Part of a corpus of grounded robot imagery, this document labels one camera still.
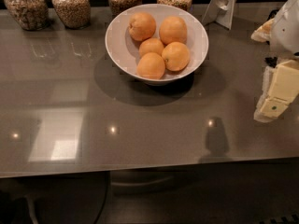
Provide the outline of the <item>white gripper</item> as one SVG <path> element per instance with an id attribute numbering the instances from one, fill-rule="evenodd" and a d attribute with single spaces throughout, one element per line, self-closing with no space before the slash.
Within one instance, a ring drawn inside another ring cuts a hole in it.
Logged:
<path id="1" fill-rule="evenodd" d="M 299 0 L 288 0 L 270 19 L 255 30 L 251 39 L 270 40 L 270 50 L 285 57 L 299 57 Z M 299 62 L 283 60 L 263 72 L 263 94 L 254 112 L 259 122 L 271 122 L 283 114 L 299 95 Z"/>

